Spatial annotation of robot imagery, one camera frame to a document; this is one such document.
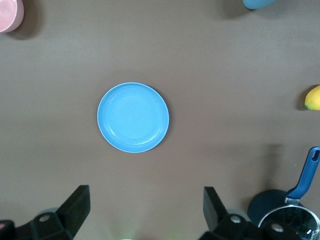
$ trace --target blue handle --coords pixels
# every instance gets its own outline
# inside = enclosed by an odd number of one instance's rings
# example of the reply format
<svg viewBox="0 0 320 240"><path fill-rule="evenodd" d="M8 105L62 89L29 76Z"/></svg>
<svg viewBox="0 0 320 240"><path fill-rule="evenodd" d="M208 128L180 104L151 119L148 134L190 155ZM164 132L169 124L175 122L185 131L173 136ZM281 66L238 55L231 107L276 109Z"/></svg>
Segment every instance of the blue handle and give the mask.
<svg viewBox="0 0 320 240"><path fill-rule="evenodd" d="M272 4L276 0L243 0L243 4L248 9L259 9Z"/></svg>
<svg viewBox="0 0 320 240"><path fill-rule="evenodd" d="M320 160L320 147L312 147L306 157L297 185L286 193L288 199L301 199L309 190Z"/></svg>

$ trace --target plate rim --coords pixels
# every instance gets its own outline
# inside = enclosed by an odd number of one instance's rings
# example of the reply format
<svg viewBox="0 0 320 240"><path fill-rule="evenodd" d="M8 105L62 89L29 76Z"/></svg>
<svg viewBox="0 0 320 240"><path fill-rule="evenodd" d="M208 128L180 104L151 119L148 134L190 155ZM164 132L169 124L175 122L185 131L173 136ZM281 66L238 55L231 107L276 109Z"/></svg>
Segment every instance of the plate rim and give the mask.
<svg viewBox="0 0 320 240"><path fill-rule="evenodd" d="M104 132L102 131L101 129L101 126L100 126L100 122L99 122L99 113L101 112L101 107L102 107L102 101L106 98L106 96L108 96L110 94L111 91L113 91L114 89L116 88L119 88L123 85L135 85L135 86L141 86L141 87L144 87L144 88L147 88L149 89L150 91L152 91L153 93L155 93L160 101L163 103L163 105L165 106L165 115L166 115L166 121L165 121L165 127L163 128L165 130L163 136L158 140L156 141L155 144L152 144L151 147L148 147L147 149L143 149L143 150L137 150L137 151L132 151L132 150L126 150L126 149L123 149L119 146L116 146L115 144L111 143L108 138L105 136ZM97 118L97 124L98 124L98 127L99 127L99 130L100 130L100 133L101 135L104 137L104 139L111 145L113 146L114 148L120 150L120 151L123 151L123 152L126 152L126 153L143 153L143 152L147 152L153 148L155 148L157 145L159 145L163 139L165 138L165 136L167 135L167 132L168 132L168 129L169 129L169 125L170 125L170 114L169 114L169 109L168 109L168 106L164 100L164 98L155 90L153 89L152 87L144 84L144 83L141 83L141 82L133 82L133 81L130 81L130 82L123 82L123 83L120 83L118 85L115 85L113 86L112 88L110 88L104 95L103 97L101 98L100 102L99 102L99 105L98 105L98 108L97 108L97 113L96 113L96 118Z"/></svg>

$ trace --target pink cup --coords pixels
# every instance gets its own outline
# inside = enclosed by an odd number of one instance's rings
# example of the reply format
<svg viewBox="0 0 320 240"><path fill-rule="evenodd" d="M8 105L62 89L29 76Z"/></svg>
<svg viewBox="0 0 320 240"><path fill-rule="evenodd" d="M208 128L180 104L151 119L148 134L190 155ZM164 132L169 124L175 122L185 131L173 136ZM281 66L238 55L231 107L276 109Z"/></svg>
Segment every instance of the pink cup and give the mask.
<svg viewBox="0 0 320 240"><path fill-rule="evenodd" d="M15 30L24 18L22 0L0 0L0 33Z"/></svg>

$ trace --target silver bolt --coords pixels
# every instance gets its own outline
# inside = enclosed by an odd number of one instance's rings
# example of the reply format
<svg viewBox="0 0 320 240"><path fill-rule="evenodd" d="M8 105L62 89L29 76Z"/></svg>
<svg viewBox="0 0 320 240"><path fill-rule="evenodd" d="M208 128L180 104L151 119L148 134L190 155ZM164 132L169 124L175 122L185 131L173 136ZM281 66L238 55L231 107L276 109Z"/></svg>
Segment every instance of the silver bolt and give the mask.
<svg viewBox="0 0 320 240"><path fill-rule="evenodd" d="M241 219L240 219L240 217L238 217L237 215L232 215L232 216L230 217L230 220L231 220L233 223L235 223L235 224L241 223Z"/></svg>
<svg viewBox="0 0 320 240"><path fill-rule="evenodd" d="M39 218L40 222L45 222L50 218L49 214L43 215L42 217Z"/></svg>
<svg viewBox="0 0 320 240"><path fill-rule="evenodd" d="M278 233L282 233L284 231L284 228L281 225L277 224L277 223L271 224L271 228L273 230L275 230L276 232L278 232Z"/></svg>

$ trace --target blue plate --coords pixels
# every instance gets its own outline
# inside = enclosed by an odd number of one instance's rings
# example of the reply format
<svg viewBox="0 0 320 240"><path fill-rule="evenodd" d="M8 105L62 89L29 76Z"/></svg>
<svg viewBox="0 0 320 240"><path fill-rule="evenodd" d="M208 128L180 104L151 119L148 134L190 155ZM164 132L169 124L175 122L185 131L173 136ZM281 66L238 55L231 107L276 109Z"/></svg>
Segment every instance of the blue plate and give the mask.
<svg viewBox="0 0 320 240"><path fill-rule="evenodd" d="M97 122L104 138L127 153L142 153L157 146L169 127L169 111L151 87L127 82L111 88L102 98Z"/></svg>

